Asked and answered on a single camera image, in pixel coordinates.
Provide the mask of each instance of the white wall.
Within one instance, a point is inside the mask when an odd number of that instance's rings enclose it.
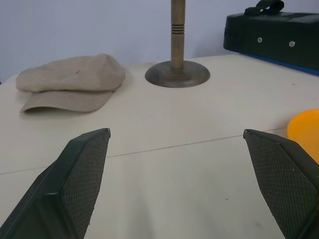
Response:
[[[226,16],[258,0],[186,0],[185,57],[225,54]],[[285,11],[318,12],[318,0]],[[122,64],[170,56],[170,0],[0,0],[0,81],[52,60],[109,53]]]

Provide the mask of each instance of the metal rivet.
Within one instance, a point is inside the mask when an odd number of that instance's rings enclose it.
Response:
[[[296,43],[295,43],[294,41],[289,42],[289,46],[290,46],[290,47],[294,47],[295,44],[296,44]]]

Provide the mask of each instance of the blue edge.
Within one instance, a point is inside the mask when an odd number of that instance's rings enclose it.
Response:
[[[308,69],[308,68],[305,68],[305,67],[300,67],[300,66],[295,66],[295,65],[290,65],[290,64],[287,64],[287,63],[284,63],[284,62],[275,61],[275,60],[271,60],[271,59],[268,59],[268,58],[255,56],[255,55],[251,55],[251,54],[246,54],[246,53],[242,53],[242,52],[239,52],[239,53],[243,54],[243,55],[246,55],[246,56],[254,57],[254,58],[257,58],[257,59],[260,59],[260,60],[263,60],[263,61],[268,61],[268,62],[277,64],[277,65],[293,68],[295,70],[299,70],[299,71],[303,71],[303,72],[307,72],[309,74],[313,74],[313,75],[319,76],[319,71],[317,71],[317,70]]]

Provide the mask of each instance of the case handle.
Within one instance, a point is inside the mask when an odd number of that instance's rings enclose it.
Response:
[[[245,10],[246,16],[275,15],[279,13],[285,4],[281,0],[261,0],[255,7]]]

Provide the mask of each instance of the beige flat cap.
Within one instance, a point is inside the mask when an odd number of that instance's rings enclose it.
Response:
[[[124,68],[110,55],[53,61],[25,70],[17,77],[16,88],[32,92],[20,112],[37,107],[96,111],[124,80]]]

